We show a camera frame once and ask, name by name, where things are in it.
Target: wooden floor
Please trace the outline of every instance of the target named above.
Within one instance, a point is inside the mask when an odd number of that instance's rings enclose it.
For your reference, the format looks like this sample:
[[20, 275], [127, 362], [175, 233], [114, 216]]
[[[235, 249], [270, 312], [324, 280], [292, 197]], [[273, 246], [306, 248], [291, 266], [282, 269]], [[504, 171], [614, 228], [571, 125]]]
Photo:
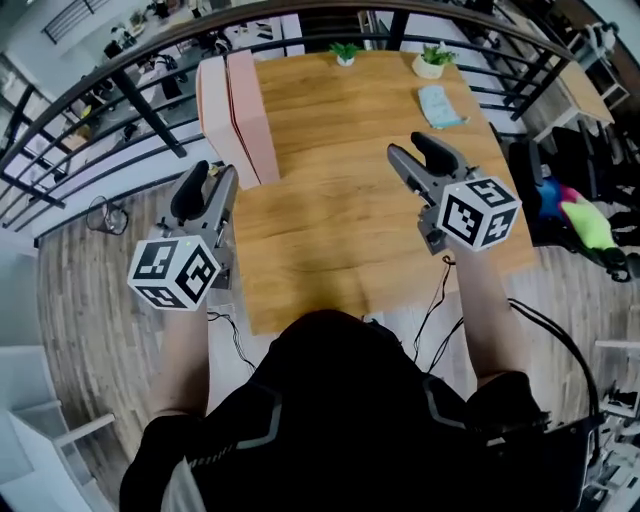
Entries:
[[[122, 475], [149, 419], [145, 398], [163, 334], [161, 315], [137, 300], [127, 287], [126, 275], [135, 244], [146, 238], [156, 204], [165, 191], [163, 187], [125, 201], [130, 224], [123, 236], [91, 232], [84, 220], [79, 220], [47, 236], [40, 251], [40, 320], [64, 413], [71, 427], [107, 412], [116, 416], [112, 426], [79, 443], [100, 487], [114, 503]], [[619, 384], [635, 383], [638, 372], [633, 363], [616, 350], [596, 349], [593, 342], [639, 338], [640, 317], [633, 308], [640, 304], [638, 284], [613, 283], [599, 267], [558, 248], [539, 250], [538, 254], [537, 268], [507, 280], [510, 296], [567, 329], [591, 364], [600, 389], [614, 379]], [[245, 352], [257, 363], [274, 336], [251, 336], [239, 279], [234, 277], [233, 292], [212, 295], [210, 304], [234, 316]], [[424, 303], [374, 315], [398, 335], [410, 355], [433, 293], [425, 290]], [[451, 293], [424, 330], [418, 359], [421, 368], [428, 366], [459, 316], [458, 296]], [[230, 328], [218, 323], [210, 329], [210, 407], [249, 376], [233, 347]], [[534, 395], [543, 408], [552, 411], [555, 421], [578, 417], [586, 409], [579, 367], [545, 331], [526, 320], [523, 325], [532, 340]], [[461, 395], [473, 392], [475, 381], [462, 333], [452, 338], [435, 373]]]

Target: black railing bar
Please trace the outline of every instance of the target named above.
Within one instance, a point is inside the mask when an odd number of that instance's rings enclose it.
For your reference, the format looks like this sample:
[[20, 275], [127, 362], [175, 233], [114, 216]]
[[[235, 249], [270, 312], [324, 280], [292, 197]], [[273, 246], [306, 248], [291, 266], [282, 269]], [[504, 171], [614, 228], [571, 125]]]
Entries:
[[[44, 180], [47, 176], [50, 176], [51, 174], [53, 174], [54, 170], [57, 169], [58, 167], [60, 167], [61, 165], [64, 165], [65, 163], [67, 163], [69, 160], [71, 160], [74, 156], [77, 156], [79, 153], [81, 153], [82, 151], [86, 150], [87, 148], [93, 146], [96, 142], [101, 141], [102, 139], [104, 139], [105, 137], [108, 137], [109, 135], [111, 135], [112, 133], [117, 132], [118, 130], [121, 130], [122, 128], [124, 128], [125, 126], [127, 126], [129, 123], [133, 123], [136, 122], [138, 120], [142, 119], [142, 115], [141, 114], [137, 114], [134, 115], [128, 119], [124, 119], [123, 121], [120, 121], [119, 123], [114, 124], [111, 128], [108, 128], [106, 130], [104, 130], [103, 132], [98, 133], [98, 135], [96, 135], [92, 140], [89, 140], [87, 142], [85, 142], [84, 144], [82, 144], [82, 146], [74, 149], [71, 153], [69, 153], [68, 155], [66, 155], [64, 158], [62, 158], [61, 160], [59, 160], [58, 162], [56, 162], [54, 164], [53, 169], [41, 174], [38, 179], [36, 179], [33, 182], [33, 185], [37, 185], [38, 183], [40, 183], [42, 180]], [[13, 200], [12, 203], [9, 204], [9, 206], [7, 206], [2, 212], [0, 212], [0, 219], [2, 219], [7, 212], [13, 208], [13, 206], [20, 200], [22, 199], [22, 196], [24, 194], [20, 195], [18, 194], [18, 196]]]
[[[544, 52], [540, 58], [538, 59], [538, 62], [542, 62], [542, 64], [546, 64], [552, 57], [551, 52]], [[537, 78], [539, 75], [539, 71], [537, 71], [535, 68], [529, 68], [527, 69], [526, 73], [524, 73], [524, 78], [528, 78], [529, 80], [533, 80], [534, 78]], [[523, 92], [525, 89], [525, 86], [522, 83], [516, 84], [513, 87], [513, 91], [514, 92]], [[504, 100], [504, 104], [505, 105], [509, 105], [511, 103], [511, 100], [509, 98]]]
[[243, 52], [245, 50], [251, 50], [254, 52], [263, 52], [266, 50], [273, 50], [276, 48], [287, 48], [288, 46], [295, 46], [304, 44], [310, 41], [334, 41], [347, 40], [347, 41], [386, 41], [389, 39], [389, 34], [356, 34], [351, 32], [339, 33], [339, 34], [315, 34], [313, 36], [296, 37], [293, 39], [284, 39], [282, 41], [269, 41], [268, 43], [260, 43], [253, 46], [247, 46], [245, 48], [236, 48], [223, 55], [230, 55], [232, 53]]
[[[372, 41], [380, 41], [380, 40], [388, 40], [388, 34], [353, 34], [353, 33], [344, 33], [344, 34], [316, 34], [313, 36], [303, 36], [297, 37], [294, 39], [285, 39], [283, 41], [269, 41], [268, 43], [262, 43], [254, 46], [248, 46], [246, 48], [237, 48], [235, 50], [231, 50], [228, 53], [236, 53], [244, 50], [251, 50], [252, 52], [261, 52], [265, 50], [272, 50], [275, 48], [284, 48], [287, 46], [294, 46], [299, 44], [304, 44], [309, 41], [323, 41], [323, 40], [352, 40], [352, 41], [361, 41], [361, 40], [372, 40]], [[406, 35], [404, 36], [404, 41], [416, 41], [421, 43], [432, 43], [439, 44], [440, 42], [445, 43], [447, 46], [452, 48], [463, 48], [466, 50], [472, 50], [479, 53], [487, 53], [490, 55], [502, 57], [503, 59], [515, 60], [518, 62], [522, 62], [526, 64], [530, 68], [537, 69], [539, 71], [545, 71], [545, 67], [543, 65], [539, 65], [536, 62], [531, 62], [527, 59], [522, 59], [520, 57], [516, 57], [514, 55], [509, 55], [508, 53], [501, 52], [499, 50], [494, 50], [493, 48], [485, 48], [484, 46], [474, 45], [471, 43], [465, 43], [463, 41], [455, 41], [453, 39], [442, 39], [439, 37], [430, 37], [430, 36], [412, 36]]]
[[[31, 150], [27, 147], [24, 147], [20, 150], [20, 154], [22, 156], [24, 156], [25, 158], [28, 158], [29, 160], [31, 160], [34, 155], [31, 152]], [[40, 166], [42, 169], [48, 171], [49, 169], [51, 169], [51, 162], [49, 162], [48, 160], [44, 159], [44, 158], [38, 158], [38, 160], [36, 161], [36, 165]]]
[[20, 99], [18, 100], [15, 110], [9, 118], [9, 123], [4, 130], [2, 140], [0, 140], [0, 155], [4, 155], [16, 142], [18, 128], [20, 128], [20, 125], [22, 124], [20, 118], [24, 115], [24, 107], [27, 106], [29, 98], [31, 98], [33, 91], [36, 89], [32, 84], [28, 82], [27, 84], [27, 87], [25, 87], [23, 93], [20, 95]]
[[[197, 121], [198, 118], [192, 118], [192, 119], [187, 119], [184, 121], [180, 121], [171, 125], [167, 126], [168, 130], [173, 130], [175, 128], [179, 128], [180, 126], [183, 126], [185, 124], [189, 124], [192, 123], [194, 121]], [[91, 160], [90, 162], [85, 163], [84, 165], [82, 165], [81, 167], [79, 167], [73, 174], [69, 174], [66, 178], [62, 179], [61, 181], [59, 181], [58, 183], [56, 183], [53, 187], [49, 188], [47, 190], [47, 194], [51, 194], [52, 192], [54, 192], [55, 190], [57, 190], [59, 187], [61, 187], [62, 185], [64, 185], [65, 183], [67, 183], [67, 181], [69, 181], [70, 179], [75, 178], [76, 176], [78, 176], [79, 174], [82, 174], [83, 172], [85, 172], [87, 169], [90, 169], [91, 167], [93, 167], [96, 164], [99, 164], [100, 162], [106, 160], [107, 158], [120, 153], [121, 151], [124, 151], [125, 149], [134, 146], [136, 144], [138, 144], [139, 142], [143, 142], [147, 139], [150, 139], [151, 137], [157, 135], [156, 132], [151, 131], [148, 133], [145, 133], [143, 135], [140, 135], [139, 137], [136, 137], [135, 139], [131, 139], [130, 141], [122, 144], [121, 146], [115, 147], [110, 149], [109, 151], [106, 151], [105, 153], [103, 153], [102, 155], [97, 156], [96, 158], [94, 158], [93, 160]], [[0, 218], [4, 217], [7, 213], [7, 211], [12, 208], [14, 206], [14, 203], [12, 203], [11, 205], [9, 205], [9, 208], [6, 209], [4, 212], [2, 212], [0, 214]], [[20, 216], [22, 216], [27, 210], [29, 210], [29, 208], [31, 208], [31, 206], [33, 206], [35, 203], [31, 203], [29, 205], [27, 205], [22, 211], [20, 211], [18, 214], [16, 214], [15, 218], [18, 218]]]
[[44, 201], [49, 206], [55, 206], [56, 208], [64, 208], [66, 205], [58, 199], [53, 199], [49, 197], [45, 192], [40, 192], [35, 189], [32, 185], [27, 185], [26, 183], [15, 179], [13, 176], [9, 176], [5, 173], [0, 173], [0, 180], [4, 181], [8, 188], [14, 187], [22, 192], [22, 195], [30, 194], [32, 197], [37, 197], [41, 201]]
[[[163, 110], [165, 108], [174, 106], [174, 105], [179, 105], [180, 103], [184, 103], [185, 101], [189, 101], [193, 98], [195, 98], [195, 93], [193, 94], [187, 94], [187, 95], [182, 95], [182, 96], [178, 96], [177, 98], [174, 98], [172, 100], [166, 101], [161, 105], [158, 105], [157, 107], [153, 108], [153, 112], [158, 112], [160, 110]], [[62, 158], [60, 161], [58, 161], [56, 164], [54, 164], [54, 169], [57, 169], [58, 167], [60, 167], [61, 165], [64, 165], [65, 163], [67, 163], [69, 160], [71, 160], [74, 156], [77, 156], [78, 154], [82, 153], [83, 151], [85, 151], [86, 149], [88, 149], [89, 147], [93, 146], [94, 144], [96, 144], [97, 142], [100, 142], [102, 139], [104, 139], [105, 137], [108, 137], [109, 135], [121, 130], [122, 128], [124, 128], [125, 126], [127, 126], [130, 123], [135, 123], [136, 121], [139, 121], [140, 119], [142, 119], [142, 114], [136, 114], [133, 115], [131, 117], [128, 117], [127, 119], [123, 119], [122, 121], [120, 121], [119, 123], [114, 124], [112, 127], [107, 128], [106, 130], [99, 132], [95, 137], [93, 137], [91, 140], [88, 140], [87, 142], [85, 142], [84, 144], [82, 144], [80, 147], [74, 149], [71, 153], [69, 153], [68, 155], [66, 155], [64, 158]], [[18, 177], [21, 177], [24, 175], [24, 173], [28, 170], [28, 168], [33, 165], [33, 162], [29, 164], [28, 167], [25, 167], [25, 169], [23, 169], [21, 171], [21, 173], [18, 175]], [[40, 176], [37, 180], [34, 181], [34, 185], [37, 185], [38, 183], [40, 183], [43, 179], [45, 179], [49, 174], [52, 174], [54, 171], [51, 170], [48, 173], [43, 174], [42, 176]], [[6, 214], [6, 210], [3, 211], [2, 213], [0, 213], [0, 219], [2, 217], [4, 217]]]
[[[178, 141], [182, 146], [186, 146], [188, 144], [192, 144], [194, 142], [198, 142], [202, 139], [204, 139], [204, 135], [202, 135], [201, 133], [198, 135], [193, 135], [191, 137], [188, 137], [186, 139], [183, 139], [181, 141]], [[86, 181], [85, 183], [82, 183], [80, 185], [78, 185], [76, 188], [74, 188], [73, 190], [70, 190], [69, 192], [67, 192], [66, 194], [60, 196], [59, 200], [60, 201], [64, 201], [64, 199], [72, 196], [73, 194], [78, 193], [80, 190], [82, 190], [83, 188], [88, 187], [89, 185], [93, 185], [94, 183], [100, 181], [103, 178], [106, 178], [108, 176], [110, 176], [111, 174], [113, 174], [114, 172], [118, 172], [121, 169], [124, 169], [125, 167], [129, 167], [130, 165], [134, 165], [137, 164], [138, 162], [141, 162], [142, 160], [146, 160], [147, 158], [151, 158], [152, 156], [155, 155], [159, 155], [160, 153], [164, 153], [166, 151], [169, 151], [171, 148], [169, 148], [169, 146], [161, 146], [159, 148], [156, 149], [152, 149], [151, 151], [147, 151], [146, 153], [143, 153], [141, 155], [137, 155], [135, 157], [133, 157], [130, 160], [127, 160], [126, 162], [122, 162], [121, 164], [118, 164], [114, 167], [112, 167], [111, 169], [103, 172], [102, 174], [99, 174], [98, 176], [94, 176], [93, 178], [91, 178], [90, 180]], [[27, 225], [29, 225], [31, 222], [33, 222], [35, 219], [37, 219], [40, 215], [42, 215], [43, 213], [49, 211], [51, 209], [51, 206], [46, 206], [45, 208], [43, 208], [42, 210], [40, 210], [39, 212], [36, 212], [34, 215], [32, 215], [31, 217], [29, 217], [29, 219], [27, 219], [25, 222], [23, 222], [17, 229], [16, 231], [20, 231], [21, 229], [24, 229]], [[9, 227], [11, 226], [11, 224], [13, 224], [16, 219], [18, 217], [20, 217], [23, 212], [20, 212], [18, 215], [16, 215], [13, 219], [11, 219], [8, 223], [6, 223], [4, 225], [4, 227]]]
[[407, 11], [395, 11], [391, 19], [389, 27], [389, 41], [387, 42], [387, 50], [399, 51], [402, 46], [404, 33], [407, 29], [410, 14]]
[[521, 99], [524, 100], [526, 99], [528, 96], [526, 94], [522, 94], [519, 92], [511, 92], [511, 91], [503, 91], [500, 89], [489, 89], [487, 87], [478, 87], [477, 85], [470, 85], [469, 89], [471, 89], [474, 92], [483, 92], [486, 94], [495, 94], [496, 96], [506, 96], [508, 98], [515, 98], [515, 99]]
[[526, 79], [524, 77], [510, 76], [510, 75], [507, 75], [507, 74], [503, 73], [502, 71], [496, 71], [494, 69], [477, 68], [475, 66], [467, 66], [465, 64], [459, 64], [458, 65], [458, 69], [460, 71], [465, 71], [467, 73], [477, 73], [477, 74], [480, 74], [480, 75], [490, 75], [490, 76], [495, 76], [496, 78], [504, 78], [506, 80], [513, 80], [515, 82], [522, 82], [522, 83], [525, 83], [527, 85], [532, 85], [534, 87], [538, 87], [542, 83], [542, 82], [539, 82], [537, 80], [529, 80], [529, 79]]
[[91, 14], [95, 14], [93, 8], [89, 5], [89, 2], [87, 2], [87, 0], [82, 0], [84, 2], [84, 5], [87, 6], [87, 9], [89, 9], [89, 11], [91, 11]]
[[[185, 124], [189, 124], [189, 123], [193, 123], [194, 121], [197, 121], [198, 117], [194, 117], [191, 119], [186, 119], [184, 121], [180, 121], [171, 125], [167, 125], [167, 129], [168, 130], [174, 130], [176, 128], [180, 128], [181, 126], [184, 126]], [[85, 172], [87, 169], [93, 167], [94, 165], [99, 164], [100, 162], [106, 160], [109, 157], [112, 157], [113, 155], [120, 153], [121, 151], [124, 151], [127, 148], [130, 148], [131, 146], [135, 146], [136, 144], [140, 143], [140, 142], [144, 142], [145, 140], [148, 140], [152, 137], [155, 137], [157, 135], [156, 132], [147, 132], [147, 133], [143, 133], [142, 135], [140, 135], [139, 137], [135, 137], [134, 139], [131, 139], [127, 142], [125, 142], [124, 144], [121, 144], [120, 146], [114, 147], [112, 149], [110, 149], [109, 151], [106, 151], [105, 153], [103, 153], [102, 155], [97, 156], [96, 158], [94, 158], [93, 160], [91, 160], [90, 162], [85, 163], [84, 165], [82, 165], [81, 167], [79, 167], [78, 169], [76, 169], [76, 171], [73, 174], [70, 174], [69, 176], [67, 176], [66, 178], [64, 178], [64, 180], [59, 181], [58, 183], [56, 183], [53, 187], [51, 187], [50, 189], [47, 190], [48, 194], [51, 194], [51, 192], [53, 192], [54, 190], [57, 190], [60, 186], [64, 185], [67, 181], [69, 181], [72, 178], [75, 178], [76, 176], [78, 176], [79, 174], [82, 174], [83, 172]]]
[[64, 9], [62, 9], [47, 25], [55, 23], [59, 18], [64, 18], [64, 16], [71, 11], [77, 11], [78, 8], [84, 8], [82, 0], [74, 0], [73, 2], [71, 2]]
[[443, 39], [441, 37], [431, 37], [431, 36], [413, 36], [405, 34], [405, 41], [416, 41], [419, 43], [432, 43], [438, 44], [440, 42], [450, 46], [452, 48], [463, 48], [465, 50], [472, 50], [479, 53], [486, 53], [489, 55], [494, 55], [497, 57], [502, 57], [503, 59], [515, 60], [516, 62], [521, 62], [522, 64], [526, 64], [529, 68], [538, 69], [540, 71], [545, 71], [546, 68], [543, 65], [538, 64], [536, 61], [530, 61], [527, 59], [523, 59], [522, 57], [518, 57], [516, 55], [509, 55], [508, 53], [502, 52], [500, 50], [494, 50], [493, 48], [487, 48], [485, 46], [480, 46], [472, 43], [465, 43], [464, 41], [456, 41], [454, 39]]
[[142, 115], [142, 118], [151, 129], [171, 148], [171, 151], [173, 151], [178, 158], [186, 157], [187, 151], [180, 145], [173, 134], [167, 130], [167, 123], [160, 118], [157, 110], [151, 108], [151, 105], [144, 99], [144, 96], [136, 89], [136, 84], [131, 80], [129, 75], [127, 75], [123, 69], [120, 69], [111, 75], [111, 79], [120, 88], [122, 93], [129, 98], [131, 105]]
[[507, 20], [509, 21], [509, 23], [515, 25], [516, 22], [513, 21], [513, 18], [509, 15], [509, 13], [507, 11], [505, 11], [502, 7], [500, 7], [497, 3], [494, 2], [493, 4], [493, 8], [498, 11], [500, 14], [502, 14], [505, 18], [507, 18]]
[[[18, 174], [18, 179], [22, 178], [22, 176], [24, 176], [29, 169], [31, 169], [31, 167], [35, 164], [35, 161], [39, 158], [42, 158], [46, 153], [48, 153], [53, 147], [55, 147], [60, 141], [62, 141], [63, 139], [65, 139], [66, 137], [68, 137], [69, 135], [71, 135], [72, 133], [74, 133], [78, 128], [80, 128], [81, 126], [87, 124], [89, 121], [91, 121], [94, 117], [99, 116], [100, 114], [102, 114], [103, 112], [105, 112], [107, 109], [109, 109], [110, 107], [120, 103], [122, 100], [126, 99], [125, 96], [118, 96], [117, 98], [115, 98], [114, 100], [111, 100], [108, 103], [105, 103], [104, 105], [101, 105], [100, 107], [98, 107], [95, 110], [92, 110], [91, 113], [87, 116], [84, 117], [82, 119], [80, 119], [79, 121], [76, 121], [74, 124], [72, 124], [69, 128], [67, 128], [64, 132], [62, 132], [60, 135], [58, 135], [55, 139], [53, 139], [53, 141], [51, 141], [49, 143], [48, 146], [46, 146], [42, 151], [40, 151], [40, 153], [38, 153], [35, 156], [35, 159], [31, 162], [29, 162], [29, 164], [22, 169], [22, 171], [20, 171], [20, 173]], [[4, 198], [4, 196], [7, 194], [7, 190], [4, 190], [2, 193], [0, 193], [0, 201], [2, 201], [2, 199]]]
[[[252, 3], [221, 10], [208, 16], [195, 19], [189, 23], [176, 25], [161, 34], [156, 35], [149, 42], [141, 45], [139, 48], [135, 48], [132, 51], [125, 52], [118, 57], [111, 59], [104, 66], [99, 67], [89, 76], [85, 77], [63, 93], [45, 112], [43, 112], [32, 129], [27, 130], [27, 132], [23, 134], [19, 143], [22, 145], [26, 144], [26, 142], [28, 142], [40, 129], [40, 125], [44, 126], [51, 122], [51, 120], [62, 112], [69, 103], [75, 101], [80, 95], [92, 88], [96, 83], [108, 78], [117, 69], [129, 67], [148, 55], [158, 53], [164, 48], [173, 46], [187, 39], [195, 38], [196, 36], [206, 32], [220, 30], [224, 27], [237, 25], [247, 21], [270, 18], [272, 16], [288, 13], [299, 13], [301, 11], [317, 9], [319, 7], [380, 9], [392, 11], [408, 10], [410, 12], [415, 12], [416, 14], [426, 14], [441, 18], [450, 18], [453, 20], [475, 21], [478, 25], [484, 28], [494, 29], [501, 33], [507, 33], [525, 42], [539, 45], [541, 48], [549, 49], [554, 54], [561, 57], [571, 58], [571, 54], [568, 50], [559, 45], [538, 39], [530, 34], [520, 32], [513, 26], [499, 22], [491, 16], [474, 13], [468, 9], [447, 4], [434, 2], [426, 4], [420, 0], [372, 0], [366, 2], [353, 0], [327, 0], [319, 5], [317, 0], [298, 0], [295, 4], [292, 4], [290, 0], [268, 0], [265, 2]], [[15, 152], [12, 153], [12, 151], [9, 151], [7, 155], [0, 160], [0, 169], [5, 168], [8, 162], [10, 162], [16, 154], [17, 153]]]
[[56, 41], [53, 38], [53, 36], [51, 34], [49, 34], [49, 31], [46, 28], [42, 29], [42, 33], [45, 34], [53, 44], [58, 44], [58, 41]]
[[[498, 59], [500, 59], [501, 57], [492, 57], [492, 60], [495, 62]], [[518, 73], [518, 71], [516, 70], [516, 68], [513, 67], [513, 64], [511, 63], [511, 61], [509, 59], [502, 59], [502, 61], [504, 62], [505, 66], [507, 66], [509, 68], [509, 71], [514, 74], [514, 75], [520, 75], [521, 73]]]
[[78, 10], [84, 10], [82, 1], [71, 2], [68, 6], [62, 9], [49, 23], [47, 23], [46, 28], [51, 28], [51, 26], [58, 23], [59, 20], [66, 19], [68, 13]]
[[509, 133], [509, 132], [497, 132], [500, 137], [509, 139], [526, 139], [529, 137], [528, 133]]
[[161, 105], [153, 108], [154, 112], [160, 112], [161, 110], [165, 110], [167, 108], [175, 107], [180, 105], [181, 103], [185, 103], [189, 100], [192, 100], [196, 97], [196, 93], [192, 92], [191, 94], [183, 94], [182, 96], [178, 96], [177, 98], [173, 98], [172, 100], [165, 101]]
[[169, 78], [172, 76], [179, 75], [181, 73], [188, 73], [189, 71], [193, 71], [194, 69], [197, 69], [199, 65], [200, 65], [200, 62], [196, 62], [195, 64], [191, 64], [190, 66], [185, 66], [184, 68], [174, 69], [173, 71], [170, 71], [169, 73], [166, 73], [161, 77], [154, 78], [153, 80], [147, 82], [146, 84], [141, 85], [140, 87], [138, 87], [138, 91], [144, 91], [149, 87], [153, 87], [154, 85], [157, 85], [160, 82], [162, 82], [162, 80], [164, 80], [165, 78]]
[[547, 89], [547, 87], [549, 87], [553, 83], [553, 81], [556, 78], [558, 78], [558, 75], [562, 73], [562, 71], [564, 70], [564, 68], [567, 67], [567, 64], [569, 64], [569, 62], [571, 61], [565, 60], [565, 59], [560, 59], [560, 61], [558, 61], [558, 63], [553, 67], [553, 69], [549, 73], [547, 73], [547, 76], [544, 77], [544, 80], [542, 80], [541, 86], [534, 89], [531, 92], [531, 94], [529, 94], [529, 97], [518, 106], [518, 111], [511, 116], [512, 121], [515, 121], [517, 119], [520, 119], [520, 117], [522, 117], [522, 114], [524, 114], [527, 111], [527, 109], [531, 105], [533, 105], [533, 103], [540, 96], [542, 96], [542, 93]]
[[[563, 48], [566, 48], [566, 45], [562, 40], [562, 38], [558, 34], [556, 34], [556, 32], [542, 18], [540, 18], [540, 16], [538, 16], [538, 13], [536, 13], [528, 5], [525, 5], [524, 2], [519, 2], [518, 0], [511, 0], [511, 1], [518, 9], [522, 11], [522, 13], [527, 18], [529, 18], [531, 21], [535, 23], [536, 27], [538, 27], [540, 31], [545, 36], [547, 36], [552, 43], [555, 43], [558, 46], [561, 46]], [[567, 55], [560, 55], [560, 56], [564, 58], [572, 58]]]
[[87, 11], [80, 11], [78, 13], [75, 13], [72, 17], [65, 19], [55, 28], [49, 27], [49, 31], [52, 33], [53, 37], [62, 37], [67, 32], [69, 32], [74, 27], [74, 25], [77, 25], [79, 22], [87, 19], [89, 16], [91, 16], [91, 13]]
[[518, 110], [516, 107], [507, 107], [506, 105], [494, 105], [493, 103], [480, 103], [480, 108], [484, 108], [487, 110], [504, 110], [505, 112], [517, 112]]
[[[15, 107], [13, 106], [13, 103], [11, 103], [7, 98], [2, 96], [2, 94], [0, 94], [0, 107], [3, 107], [5, 110], [8, 110], [11, 113], [13, 113], [13, 111], [15, 110]], [[31, 126], [31, 124], [34, 122], [31, 119], [29, 119], [24, 113], [22, 113], [20, 115], [20, 121], [23, 122], [24, 124], [26, 124], [27, 126]], [[51, 135], [45, 129], [40, 130], [40, 132], [37, 133], [36, 135], [42, 136], [47, 142], [52, 142], [53, 140], [55, 140], [53, 138], [53, 135]], [[71, 152], [71, 150], [67, 146], [65, 146], [64, 144], [60, 144], [59, 142], [60, 141], [58, 141], [58, 143], [56, 143], [56, 147], [60, 151], [62, 151], [65, 154]]]
[[513, 49], [514, 52], [516, 52], [518, 54], [518, 57], [522, 57], [523, 59], [526, 59], [527, 57], [525, 57], [524, 53], [522, 53], [522, 50], [520, 50], [520, 48], [518, 47], [518, 45], [513, 41], [512, 37], [509, 36], [504, 36], [504, 40], [507, 42], [507, 44], [509, 46], [511, 46], [511, 48]]

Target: desk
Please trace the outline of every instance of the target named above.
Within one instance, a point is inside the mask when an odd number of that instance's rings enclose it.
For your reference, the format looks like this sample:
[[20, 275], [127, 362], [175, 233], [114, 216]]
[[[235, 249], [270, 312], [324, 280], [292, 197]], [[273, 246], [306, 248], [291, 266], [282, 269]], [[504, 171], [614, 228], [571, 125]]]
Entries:
[[[420, 237], [422, 201], [388, 163], [390, 143], [418, 156], [411, 132], [437, 135], [515, 190], [458, 69], [448, 66], [440, 80], [428, 81], [413, 73], [413, 59], [411, 53], [371, 51], [349, 68], [329, 54], [257, 63], [282, 179], [240, 191], [234, 209], [254, 334], [281, 331], [321, 308], [358, 316], [433, 294], [442, 255], [431, 257]], [[429, 84], [443, 85], [470, 122], [431, 129], [417, 98]], [[503, 274], [535, 262], [523, 215], [492, 256]]]
[[[546, 39], [546, 36], [524, 16], [511, 11], [508, 14], [523, 32]], [[516, 44], [529, 46], [520, 42]], [[557, 62], [558, 58], [552, 57], [549, 64], [555, 66]], [[555, 82], [524, 113], [523, 120], [538, 132], [533, 140], [540, 142], [551, 134], [554, 127], [565, 126], [578, 115], [587, 118], [588, 126], [593, 124], [588, 122], [589, 119], [604, 125], [613, 124], [611, 112], [595, 86], [580, 65], [571, 61]]]

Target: potted plant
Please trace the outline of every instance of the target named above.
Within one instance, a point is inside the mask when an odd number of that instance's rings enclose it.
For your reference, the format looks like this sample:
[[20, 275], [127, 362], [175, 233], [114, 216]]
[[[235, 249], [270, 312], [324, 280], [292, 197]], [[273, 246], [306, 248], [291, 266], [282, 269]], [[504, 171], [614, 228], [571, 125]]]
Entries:
[[444, 43], [439, 46], [424, 45], [424, 51], [417, 55], [413, 61], [413, 70], [416, 75], [422, 78], [440, 78], [444, 71], [444, 66], [453, 62], [457, 55], [447, 51]]
[[336, 55], [338, 64], [341, 66], [351, 66], [356, 58], [356, 53], [360, 50], [360, 48], [353, 43], [333, 43], [329, 48]]

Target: office chair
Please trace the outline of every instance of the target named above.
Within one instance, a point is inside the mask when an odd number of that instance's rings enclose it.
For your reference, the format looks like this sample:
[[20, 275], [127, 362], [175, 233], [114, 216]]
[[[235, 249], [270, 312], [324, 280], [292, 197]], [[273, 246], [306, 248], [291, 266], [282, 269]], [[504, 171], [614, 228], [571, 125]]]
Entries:
[[590, 134], [584, 122], [578, 121], [580, 131], [554, 128], [552, 135], [558, 151], [551, 157], [554, 176], [576, 189], [589, 201], [618, 203], [640, 213], [636, 194], [624, 187], [640, 186], [640, 166], [623, 160], [613, 163], [611, 142], [602, 125], [597, 136]]
[[[554, 181], [560, 180], [549, 154], [540, 151], [532, 140], [514, 142], [508, 149], [511, 176], [522, 200], [522, 209], [529, 226], [534, 247], [559, 246], [580, 254], [598, 266], [616, 282], [628, 282], [640, 277], [640, 255], [625, 255], [615, 246], [589, 248], [581, 236], [562, 215], [554, 215], [557, 199], [552, 197]], [[543, 176], [543, 164], [549, 165], [551, 176]], [[589, 186], [590, 180], [579, 180]]]

